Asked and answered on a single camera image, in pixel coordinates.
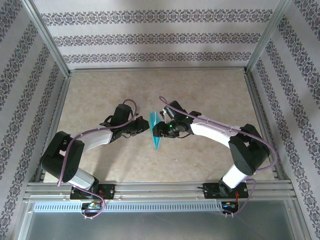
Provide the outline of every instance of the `translucent blue piece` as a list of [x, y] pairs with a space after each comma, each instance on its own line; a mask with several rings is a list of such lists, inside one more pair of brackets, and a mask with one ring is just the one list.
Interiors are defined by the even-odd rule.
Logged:
[[150, 112], [150, 117], [149, 117], [150, 132], [151, 132], [151, 136], [153, 138], [153, 143], [156, 150], [158, 150], [159, 148], [161, 137], [154, 136], [152, 133], [152, 129], [157, 123], [161, 122], [161, 120], [162, 118], [159, 116], [159, 114], [156, 111]]

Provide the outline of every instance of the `wire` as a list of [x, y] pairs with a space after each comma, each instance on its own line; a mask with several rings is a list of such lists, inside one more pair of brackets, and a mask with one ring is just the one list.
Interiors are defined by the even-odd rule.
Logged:
[[100, 196], [99, 194], [93, 193], [93, 192], [91, 192], [91, 191], [85, 190], [85, 189], [83, 189], [83, 188], [81, 188], [81, 187], [78, 187], [78, 186], [76, 186], [76, 185], [73, 185], [73, 184], [71, 184], [71, 183], [69, 183], [69, 182], [68, 182], [68, 184], [70, 184], [70, 185], [71, 185], [72, 187], [74, 187], [75, 189], [78, 189], [78, 190], [80, 190], [80, 191], [82, 191], [82, 192], [85, 192], [85, 193], [87, 193], [87, 194], [96, 196], [97, 198], [101, 199], [101, 207], [100, 207], [100, 210], [99, 210], [95, 215], [89, 216], [89, 217], [86, 215], [86, 210], [84, 210], [84, 213], [83, 213], [82, 215], [83, 215], [85, 218], [93, 219], [93, 218], [99, 216], [99, 215], [103, 212], [103, 210], [105, 209], [105, 206], [106, 206], [106, 202], [105, 202], [105, 199], [104, 199], [102, 196]]
[[253, 178], [249, 178], [249, 179], [247, 179], [246, 181], [253, 181], [253, 187], [252, 187], [252, 190], [251, 190], [248, 198], [244, 201], [243, 205], [242, 205], [241, 207], [239, 206], [240, 208], [238, 207], [238, 211], [236, 211], [235, 213], [233, 213], [233, 212], [231, 212], [231, 211], [229, 211], [229, 210], [223, 209], [224, 212], [229, 213], [232, 217], [235, 217], [235, 216], [237, 216], [239, 213], [241, 213], [241, 211], [242, 211], [242, 210], [246, 207], [246, 205], [248, 204], [250, 198], [252, 197], [252, 194], [254, 193], [254, 191], [255, 191], [255, 189], [256, 189], [256, 180], [254, 180]]
[[128, 120], [127, 122], [125, 122], [124, 124], [121, 124], [121, 125], [118, 125], [118, 126], [107, 126], [107, 127], [102, 127], [102, 128], [95, 128], [95, 129], [91, 129], [91, 130], [88, 130], [88, 131], [84, 131], [80, 134], [78, 134], [77, 136], [75, 136], [71, 141], [70, 143], [68, 144], [68, 147], [66, 148], [66, 151], [65, 151], [65, 155], [64, 155], [64, 158], [63, 158], [63, 163], [62, 163], [62, 168], [61, 168], [61, 172], [60, 172], [60, 176], [59, 176], [59, 180], [58, 180], [58, 183], [57, 183], [57, 186], [60, 187], [61, 185], [61, 182], [62, 182], [62, 178], [64, 176], [64, 173], [65, 173], [65, 170], [66, 170], [66, 164], [67, 164], [67, 159], [68, 159], [68, 155], [69, 155], [69, 151], [70, 151], [70, 148], [72, 146], [72, 144], [74, 143], [74, 141], [76, 141], [78, 138], [86, 135], [86, 134], [89, 134], [89, 133], [93, 133], [93, 132], [98, 132], [98, 131], [101, 131], [101, 130], [109, 130], [109, 129], [117, 129], [117, 128], [121, 128], [127, 124], [129, 124], [132, 120], [134, 120], [135, 116], [136, 116], [136, 113], [137, 113], [137, 104], [135, 101], [131, 100], [131, 99], [126, 99], [123, 101], [123, 104], [125, 104], [125, 102], [127, 101], [130, 101], [134, 104], [134, 115], [132, 116], [132, 118], [130, 120]]
[[238, 199], [237, 205], [238, 205], [238, 211], [239, 211], [239, 209], [240, 209], [239, 199]]
[[239, 193], [236, 191], [235, 192], [235, 205], [239, 204]]
[[129, 139], [131, 137], [131, 135], [130, 136], [126, 136], [124, 134], [122, 134], [121, 136], [124, 137], [125, 139]]
[[255, 189], [256, 189], [256, 180], [254, 180], [253, 178], [249, 178], [249, 179], [247, 179], [246, 181], [253, 181], [252, 190], [251, 190], [248, 198], [244, 201], [242, 207], [240, 207], [240, 209], [233, 214], [234, 216], [238, 215], [238, 214], [245, 208], [245, 206], [246, 206], [246, 205], [248, 204], [248, 202], [249, 202], [249, 199], [252, 197], [252, 194], [254, 193], [254, 191], [255, 191]]
[[199, 121], [201, 121], [201, 122], [203, 122], [203, 123], [210, 123], [210, 124], [212, 124], [214, 127], [218, 127], [218, 128], [224, 129], [224, 130], [229, 131], [229, 132], [234, 132], [234, 133], [237, 133], [237, 134], [242, 134], [242, 135], [248, 136], [248, 137], [250, 137], [250, 138], [252, 138], [252, 139], [255, 139], [255, 140], [263, 143], [264, 145], [266, 145], [266, 146], [272, 151], [272, 154], [273, 154], [273, 156], [274, 156], [274, 161], [273, 161], [269, 166], [266, 166], [266, 167], [262, 167], [262, 168], [257, 169], [257, 170], [256, 170], [257, 172], [270, 169], [270, 168], [272, 168], [274, 165], [276, 165], [276, 163], [278, 162], [278, 153], [277, 153], [276, 149], [275, 149], [270, 143], [268, 143], [267, 141], [263, 140], [262, 138], [257, 137], [257, 136], [255, 136], [255, 135], [253, 135], [253, 134], [250, 134], [250, 133], [247, 133], [247, 132], [238, 130], [238, 129], [234, 129], [234, 128], [230, 127], [230, 126], [221, 124], [221, 123], [216, 122], [216, 121], [214, 121], [214, 120], [202, 119], [202, 118], [200, 118], [200, 117], [193, 116], [193, 115], [191, 115], [191, 114], [189, 114], [189, 113], [186, 113], [186, 112], [184, 112], [184, 111], [180, 111], [179, 109], [176, 109], [175, 107], [169, 105], [168, 102], [167, 102], [167, 100], [166, 100], [163, 96], [159, 96], [159, 99], [160, 99], [160, 101], [163, 102], [167, 107], [171, 108], [172, 110], [174, 110], [174, 111], [177, 112], [177, 113], [183, 114], [183, 115], [188, 116], [188, 117], [193, 118], [193, 119], [198, 119]]
[[186, 137], [188, 137], [188, 136], [190, 136], [191, 135], [191, 133], [188, 133], [187, 135], [185, 135], [185, 136], [177, 136], [176, 138], [177, 139], [184, 139], [184, 138], [186, 138]]
[[[125, 123], [123, 123], [123, 124], [121, 124], [121, 125], [118, 125], [118, 126], [107, 126], [107, 127], [95, 128], [95, 129], [91, 129], [91, 130], [88, 130], [88, 131], [84, 131], [83, 133], [80, 133], [80, 134], [78, 134], [77, 136], [75, 136], [75, 137], [70, 141], [70, 143], [68, 144], [68, 146], [67, 146], [67, 148], [66, 148], [66, 151], [65, 151], [65, 155], [64, 155], [63, 163], [62, 163], [62, 168], [61, 168], [61, 172], [60, 172], [60, 176], [59, 176], [59, 180], [58, 180], [58, 182], [57, 182], [57, 184], [56, 184], [58, 187], [60, 187], [60, 185], [61, 185], [61, 182], [62, 182], [64, 173], [65, 173], [65, 170], [66, 170], [66, 164], [67, 164], [68, 154], [69, 154], [70, 148], [71, 148], [71, 146], [72, 146], [72, 144], [74, 143], [75, 140], [77, 140], [78, 138], [80, 138], [80, 137], [82, 137], [82, 136], [84, 136], [84, 135], [86, 135], [86, 134], [89, 134], [89, 133], [98, 132], [98, 131], [101, 131], [101, 130], [109, 130], [109, 129], [121, 128], [121, 127], [129, 124], [132, 120], [134, 120], [134, 118], [136, 117], [136, 114], [137, 114], [137, 104], [136, 104], [135, 101], [133, 101], [133, 100], [131, 100], [131, 99], [126, 99], [126, 100], [124, 100], [122, 104], [125, 104], [126, 102], [132, 102], [132, 103], [134, 104], [134, 114], [132, 115], [132, 118], [130, 118], [130, 120], [128, 120], [127, 122], [125, 122]], [[100, 195], [98, 195], [98, 194], [96, 194], [96, 193], [93, 193], [93, 192], [91, 192], [91, 191], [85, 190], [85, 189], [83, 189], [83, 188], [81, 188], [81, 187], [75, 186], [75, 185], [73, 185], [73, 184], [71, 184], [71, 183], [69, 183], [69, 182], [68, 182], [68, 184], [70, 184], [71, 186], [73, 186], [74, 188], [76, 188], [76, 189], [78, 189], [78, 190], [80, 190], [80, 191], [83, 191], [83, 192], [85, 192], [85, 193], [87, 193], [87, 194], [96, 196], [96, 197], [98, 197], [98, 198], [101, 199], [101, 208], [100, 208], [100, 210], [99, 210], [95, 215], [90, 216], [90, 217], [88, 217], [88, 216], [86, 215], [86, 211], [84, 211], [83, 216], [84, 216], [85, 218], [93, 219], [93, 218], [99, 216], [99, 215], [103, 212], [103, 210], [105, 209], [105, 206], [106, 206], [106, 202], [105, 202], [105, 199], [104, 199], [102, 196], [100, 196]]]

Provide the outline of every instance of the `marble floor surface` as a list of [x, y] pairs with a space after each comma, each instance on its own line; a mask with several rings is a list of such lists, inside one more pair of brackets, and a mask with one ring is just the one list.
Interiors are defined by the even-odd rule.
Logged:
[[[161, 111], [164, 96], [188, 112], [201, 112], [222, 123], [258, 128], [243, 71], [113, 71], [73, 73], [58, 131], [80, 133], [95, 128], [130, 98], [149, 119]], [[214, 181], [232, 166], [230, 150], [202, 136], [163, 138], [156, 151], [149, 130], [85, 152], [79, 167], [103, 181]], [[257, 180], [274, 179], [271, 170]], [[57, 179], [46, 174], [45, 182]]]

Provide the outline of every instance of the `patterned wallpaper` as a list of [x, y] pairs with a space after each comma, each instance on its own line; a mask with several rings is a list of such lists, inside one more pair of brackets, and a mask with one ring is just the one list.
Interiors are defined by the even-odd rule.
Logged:
[[34, 0], [70, 69], [244, 67], [279, 0]]
[[292, 1], [252, 71], [312, 239], [320, 239], [319, 17], [319, 0]]
[[19, 0], [0, 0], [0, 240], [10, 239], [64, 76]]

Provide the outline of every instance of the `metal bracket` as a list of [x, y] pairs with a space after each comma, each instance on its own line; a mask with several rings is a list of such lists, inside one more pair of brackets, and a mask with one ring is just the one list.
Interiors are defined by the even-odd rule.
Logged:
[[[99, 184], [98, 192], [103, 193], [105, 200], [113, 200], [115, 196], [115, 184], [103, 183]], [[71, 188], [70, 200], [94, 200], [99, 199], [96, 196], [91, 196], [83, 191], [80, 191], [74, 187]]]
[[205, 199], [235, 199], [236, 192], [239, 193], [240, 199], [247, 199], [249, 196], [247, 184], [245, 182], [241, 182], [227, 197], [220, 195], [219, 184], [217, 182], [205, 182], [202, 185], [202, 189]]

